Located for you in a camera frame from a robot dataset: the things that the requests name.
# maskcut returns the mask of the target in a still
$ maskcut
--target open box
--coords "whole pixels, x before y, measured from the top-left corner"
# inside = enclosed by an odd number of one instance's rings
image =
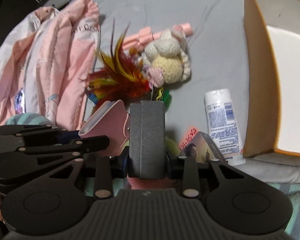
[[[244,156],[300,166],[300,0],[244,0],[244,27],[250,68]]]

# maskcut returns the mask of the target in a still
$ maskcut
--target ribbed black surface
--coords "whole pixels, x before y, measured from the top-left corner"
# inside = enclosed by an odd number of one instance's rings
[[[46,237],[11,233],[5,240],[291,240],[283,230],[244,236],[216,224],[197,200],[174,189],[121,190],[116,198],[96,201],[75,227]]]

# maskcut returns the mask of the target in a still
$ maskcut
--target feather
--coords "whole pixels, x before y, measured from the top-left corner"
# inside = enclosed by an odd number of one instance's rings
[[[136,100],[150,92],[149,82],[144,78],[139,64],[134,55],[126,55],[122,49],[122,43],[128,31],[129,25],[120,35],[113,51],[114,23],[110,44],[110,55],[99,50],[98,59],[103,67],[89,74],[88,89],[98,98],[95,106],[97,110],[105,101]]]

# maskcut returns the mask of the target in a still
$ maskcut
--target white bottle cap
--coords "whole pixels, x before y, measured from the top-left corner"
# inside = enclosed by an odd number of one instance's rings
[[[212,90],[210,92],[205,93],[204,95],[205,102],[229,99],[229,98],[231,98],[229,89]]]

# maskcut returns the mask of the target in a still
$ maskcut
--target pink garment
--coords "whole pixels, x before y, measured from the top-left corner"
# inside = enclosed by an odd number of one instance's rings
[[[36,32],[48,19],[43,40],[36,43]],[[25,71],[31,71],[35,87],[25,94],[34,100],[26,100],[26,112],[28,106],[61,128],[80,128],[84,79],[92,71],[99,46],[98,21],[93,0],[75,0],[58,14],[53,7],[39,8],[9,33],[0,47],[0,125],[15,115],[15,95],[29,82]]]

